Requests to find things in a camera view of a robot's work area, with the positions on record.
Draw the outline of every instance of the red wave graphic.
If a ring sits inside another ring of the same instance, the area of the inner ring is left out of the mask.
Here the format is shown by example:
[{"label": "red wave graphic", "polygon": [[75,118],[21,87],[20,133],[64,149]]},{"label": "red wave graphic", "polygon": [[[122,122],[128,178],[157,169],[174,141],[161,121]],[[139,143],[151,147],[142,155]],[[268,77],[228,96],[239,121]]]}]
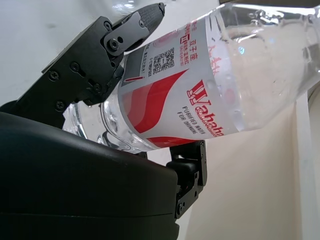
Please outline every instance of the red wave graphic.
[{"label": "red wave graphic", "polygon": [[173,136],[158,136],[147,138],[151,143],[159,148],[173,147],[182,144],[189,144],[195,142],[196,140],[173,137]]},{"label": "red wave graphic", "polygon": [[[131,109],[127,116],[138,133],[141,134],[152,129],[159,122],[170,89],[186,71],[187,70],[178,72],[133,91]],[[144,94],[148,92],[146,100],[143,99],[144,97],[141,95],[142,92]],[[140,117],[137,113],[141,114],[141,108],[143,108],[144,105],[145,111],[143,118],[136,124],[137,118]]]},{"label": "red wave graphic", "polygon": [[131,92],[130,109],[126,111],[126,115],[132,126],[138,125],[144,118],[147,104],[147,97],[152,84],[140,87]]}]

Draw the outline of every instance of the metal screw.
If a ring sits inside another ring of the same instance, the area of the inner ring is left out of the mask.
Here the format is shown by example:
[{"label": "metal screw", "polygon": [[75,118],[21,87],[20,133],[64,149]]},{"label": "metal screw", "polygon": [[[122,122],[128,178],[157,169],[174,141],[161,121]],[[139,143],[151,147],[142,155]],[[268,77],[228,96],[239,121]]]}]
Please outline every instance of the metal screw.
[{"label": "metal screw", "polygon": [[145,24],[144,24],[144,22],[143,22],[142,20],[139,21],[139,25],[140,25],[140,27],[142,27],[142,28],[145,27]]},{"label": "metal screw", "polygon": [[101,92],[101,86],[99,83],[96,83],[94,86],[93,86],[93,89],[97,92],[97,93],[100,93]]},{"label": "metal screw", "polygon": [[118,48],[119,48],[119,44],[118,44],[117,40],[115,40],[114,38],[109,40],[109,45],[110,45],[110,48],[114,51],[118,50]]},{"label": "metal screw", "polygon": [[180,203],[179,206],[178,206],[178,214],[181,214],[181,213],[182,213],[182,210],[183,210],[183,206],[182,206],[182,204]]},{"label": "metal screw", "polygon": [[78,63],[76,63],[76,62],[74,61],[74,62],[72,62],[72,63],[70,64],[70,69],[71,69],[73,72],[77,73],[77,72],[79,72],[79,70],[80,70],[80,66],[79,66]]},{"label": "metal screw", "polygon": [[63,101],[57,101],[55,103],[55,110],[57,110],[58,112],[63,112],[65,110],[65,103]]},{"label": "metal screw", "polygon": [[49,73],[49,79],[52,81],[55,81],[55,80],[59,79],[59,74],[56,71],[51,71]]},{"label": "metal screw", "polygon": [[111,25],[110,25],[110,23],[107,22],[107,21],[104,22],[104,27],[105,27],[105,29],[107,29],[108,31],[111,30]]}]

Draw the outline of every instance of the bottle label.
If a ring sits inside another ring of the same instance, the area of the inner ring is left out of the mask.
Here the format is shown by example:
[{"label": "bottle label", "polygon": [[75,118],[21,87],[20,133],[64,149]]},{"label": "bottle label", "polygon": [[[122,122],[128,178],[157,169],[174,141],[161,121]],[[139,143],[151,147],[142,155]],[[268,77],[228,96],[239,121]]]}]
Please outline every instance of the bottle label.
[{"label": "bottle label", "polygon": [[[207,15],[126,56],[118,87],[121,113],[155,147],[238,132],[215,81],[225,63],[230,70],[228,52],[207,41],[208,24]],[[217,22],[210,24],[218,29]]]}]

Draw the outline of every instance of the wahaha logo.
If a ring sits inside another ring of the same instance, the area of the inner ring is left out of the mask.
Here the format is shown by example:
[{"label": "wahaha logo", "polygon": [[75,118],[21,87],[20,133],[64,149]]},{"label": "wahaha logo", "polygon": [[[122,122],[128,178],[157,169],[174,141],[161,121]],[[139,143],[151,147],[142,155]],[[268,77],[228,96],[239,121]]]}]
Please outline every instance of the wahaha logo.
[{"label": "wahaha logo", "polygon": [[205,125],[206,129],[212,134],[214,137],[223,136],[224,133],[222,130],[224,129],[215,122],[215,114],[210,113],[206,105],[211,105],[210,100],[208,99],[208,94],[204,85],[204,82],[201,80],[198,82],[191,90],[186,91],[187,96],[189,97],[189,101],[192,106],[201,105],[195,107],[195,112],[198,115],[199,119]]}]

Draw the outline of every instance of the water droplet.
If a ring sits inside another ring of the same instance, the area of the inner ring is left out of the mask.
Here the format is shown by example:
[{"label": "water droplet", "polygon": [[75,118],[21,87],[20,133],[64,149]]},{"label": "water droplet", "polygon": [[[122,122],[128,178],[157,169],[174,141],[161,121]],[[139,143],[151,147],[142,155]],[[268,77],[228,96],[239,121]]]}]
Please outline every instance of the water droplet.
[{"label": "water droplet", "polygon": [[240,46],[240,47],[238,47],[238,51],[239,51],[239,53],[240,53],[241,55],[243,55],[243,54],[245,53],[245,48],[242,47],[242,46]]}]

